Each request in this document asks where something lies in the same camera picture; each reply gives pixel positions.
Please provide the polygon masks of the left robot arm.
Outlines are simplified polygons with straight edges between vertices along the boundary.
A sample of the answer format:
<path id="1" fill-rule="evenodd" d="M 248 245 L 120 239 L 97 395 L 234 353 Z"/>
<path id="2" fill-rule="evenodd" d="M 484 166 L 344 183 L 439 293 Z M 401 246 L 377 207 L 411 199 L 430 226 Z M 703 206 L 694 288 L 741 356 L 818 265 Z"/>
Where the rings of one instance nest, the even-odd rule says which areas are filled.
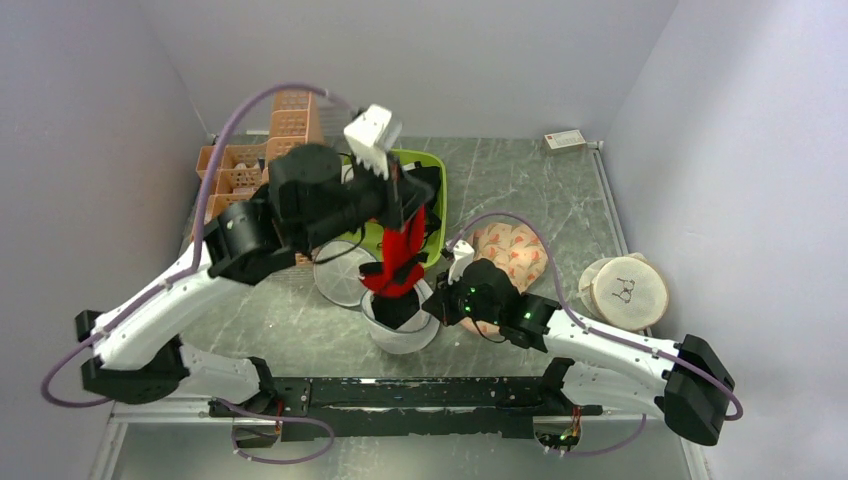
<path id="1" fill-rule="evenodd" d="M 307 143 L 270 161 L 268 182 L 245 201 L 202 223 L 191 249 L 146 293 L 109 312 L 77 318 L 92 344 L 81 368 L 83 388 L 108 400 L 145 404 L 175 392 L 207 395 L 261 416 L 278 393 L 267 363 L 215 355 L 185 343 L 182 331 L 228 298 L 292 267 L 344 233 L 376 221 L 382 259 L 365 267 L 376 296 L 400 298 L 422 278 L 421 249 L 434 185 L 388 154 L 379 173 L 354 158 L 342 177 L 334 149 Z"/>

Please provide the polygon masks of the red bra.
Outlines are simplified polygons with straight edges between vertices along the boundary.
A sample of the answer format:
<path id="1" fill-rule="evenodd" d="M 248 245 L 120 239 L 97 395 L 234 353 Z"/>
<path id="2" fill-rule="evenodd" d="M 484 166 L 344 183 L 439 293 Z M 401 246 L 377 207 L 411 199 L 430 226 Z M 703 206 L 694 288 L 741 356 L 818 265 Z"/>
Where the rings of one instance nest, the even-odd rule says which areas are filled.
<path id="1" fill-rule="evenodd" d="M 375 321 L 393 331 L 419 310 L 415 285 L 424 276 L 421 249 L 426 222 L 426 208 L 421 207 L 402 230 L 386 227 L 383 260 L 359 267 L 362 284 L 373 294 L 370 306 Z"/>

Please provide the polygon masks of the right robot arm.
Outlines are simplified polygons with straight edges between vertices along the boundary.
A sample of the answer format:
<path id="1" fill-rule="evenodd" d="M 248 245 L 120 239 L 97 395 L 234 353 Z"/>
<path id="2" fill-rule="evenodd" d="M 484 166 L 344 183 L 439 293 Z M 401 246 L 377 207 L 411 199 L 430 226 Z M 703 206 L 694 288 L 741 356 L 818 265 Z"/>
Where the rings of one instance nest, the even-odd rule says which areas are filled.
<path id="1" fill-rule="evenodd" d="M 539 389 L 550 413 L 575 404 L 642 414 L 703 446 L 716 445 L 724 424 L 743 415 L 735 381 L 705 339 L 688 334 L 675 342 L 590 320 L 519 292 L 489 260 L 440 274 L 422 308 L 445 326 L 481 320 L 518 348 L 568 360 L 563 375 Z"/>

